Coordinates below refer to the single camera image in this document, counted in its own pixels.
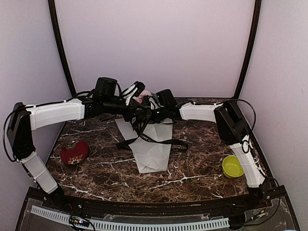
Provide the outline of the translucent white wrapping paper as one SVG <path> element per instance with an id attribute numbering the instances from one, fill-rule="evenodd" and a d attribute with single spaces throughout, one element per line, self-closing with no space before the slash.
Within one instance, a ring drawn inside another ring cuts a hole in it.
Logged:
<path id="1" fill-rule="evenodd" d="M 125 140 L 137 137 L 137 133 L 133 131 L 132 125 L 129 122 L 124 121 L 124 119 L 116 119 L 115 122 Z M 171 119 L 166 119 L 160 124 L 148 124 L 144 130 L 144 134 L 160 142 L 172 139 L 172 130 L 173 125 L 171 124 Z M 137 138 L 129 147 L 132 150 L 140 173 L 167 170 L 171 150 L 170 144 L 147 142 L 142 138 Z"/>

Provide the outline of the black ribbon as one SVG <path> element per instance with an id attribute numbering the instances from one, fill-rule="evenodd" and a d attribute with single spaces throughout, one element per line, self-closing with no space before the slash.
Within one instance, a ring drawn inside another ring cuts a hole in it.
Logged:
<path id="1" fill-rule="evenodd" d="M 136 138 L 132 138 L 129 140 L 125 140 L 123 142 L 120 142 L 116 144 L 117 148 L 119 150 L 129 150 L 131 151 L 131 148 L 129 145 L 133 144 L 138 138 L 141 138 L 142 140 L 146 142 L 151 143 L 157 143 L 157 144 L 165 144 L 165 145 L 176 145 L 176 146 L 182 146 L 183 148 L 172 148 L 172 151 L 175 152 L 186 152 L 188 150 L 188 144 L 184 141 L 180 141 L 177 139 L 169 139 L 164 141 L 156 141 L 152 139 L 150 136 L 143 133 L 147 127 L 147 125 L 150 122 L 150 118 L 152 116 L 152 111 L 147 109 L 144 112 L 137 113 L 132 117 L 132 119 L 129 121 L 132 129 L 136 134 L 138 135 Z"/>

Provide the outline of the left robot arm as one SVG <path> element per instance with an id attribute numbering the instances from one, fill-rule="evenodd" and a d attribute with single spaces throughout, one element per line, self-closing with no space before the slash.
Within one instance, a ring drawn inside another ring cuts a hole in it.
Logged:
<path id="1" fill-rule="evenodd" d="M 126 90 L 121 90 L 116 79 L 100 77 L 94 89 L 79 92 L 68 100 L 32 105 L 16 103 L 3 125 L 3 141 L 8 141 L 12 150 L 7 157 L 11 162 L 20 162 L 41 189 L 50 194 L 49 202 L 56 209 L 63 210 L 68 206 L 68 199 L 59 192 L 57 181 L 37 154 L 32 132 L 104 113 L 130 115 L 134 111 L 130 100 L 138 97 L 144 89 L 145 85 L 136 81 Z"/>

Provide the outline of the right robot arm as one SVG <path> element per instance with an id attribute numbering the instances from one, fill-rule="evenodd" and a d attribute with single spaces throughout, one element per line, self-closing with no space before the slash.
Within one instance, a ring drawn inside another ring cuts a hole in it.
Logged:
<path id="1" fill-rule="evenodd" d="M 178 103 L 171 90 L 154 95 L 152 120 L 199 120 L 216 123 L 221 141 L 228 145 L 239 160 L 249 188 L 259 188 L 265 180 L 258 156 L 251 144 L 252 129 L 244 119 L 237 100 L 200 104 Z"/>

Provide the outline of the pink peony fake stem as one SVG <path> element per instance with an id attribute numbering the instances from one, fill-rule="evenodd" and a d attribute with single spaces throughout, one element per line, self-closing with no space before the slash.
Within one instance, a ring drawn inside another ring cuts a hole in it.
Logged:
<path id="1" fill-rule="evenodd" d="M 146 96 L 152 96 L 152 93 L 150 91 L 147 91 L 147 90 L 144 90 L 140 93 L 139 96 L 137 97 L 133 97 L 133 99 L 135 101 L 137 101 L 138 103 L 142 103 L 143 102 L 143 99 L 146 97 Z"/>

